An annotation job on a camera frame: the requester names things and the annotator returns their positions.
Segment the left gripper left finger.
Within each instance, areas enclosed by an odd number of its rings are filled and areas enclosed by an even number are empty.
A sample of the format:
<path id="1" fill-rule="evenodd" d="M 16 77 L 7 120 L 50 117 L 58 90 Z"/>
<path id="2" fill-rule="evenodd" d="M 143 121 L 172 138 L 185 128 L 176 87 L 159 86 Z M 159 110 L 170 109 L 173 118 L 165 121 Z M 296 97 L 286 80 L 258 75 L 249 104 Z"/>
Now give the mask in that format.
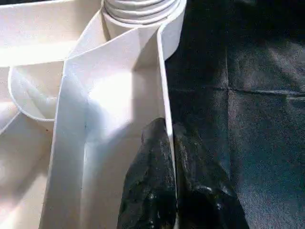
<path id="1" fill-rule="evenodd" d="M 176 221 L 176 183 L 165 119 L 142 131 L 141 146 L 124 181 L 119 229 L 172 229 Z"/>

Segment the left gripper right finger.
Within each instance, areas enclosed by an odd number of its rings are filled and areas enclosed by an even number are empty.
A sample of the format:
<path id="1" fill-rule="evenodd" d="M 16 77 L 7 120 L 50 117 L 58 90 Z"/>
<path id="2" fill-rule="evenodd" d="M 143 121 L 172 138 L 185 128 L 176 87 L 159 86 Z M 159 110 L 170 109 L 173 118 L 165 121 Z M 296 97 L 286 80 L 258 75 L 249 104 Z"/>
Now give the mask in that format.
<path id="1" fill-rule="evenodd" d="M 181 229 L 247 229 L 244 209 L 225 170 L 188 126 L 173 126 Z"/>

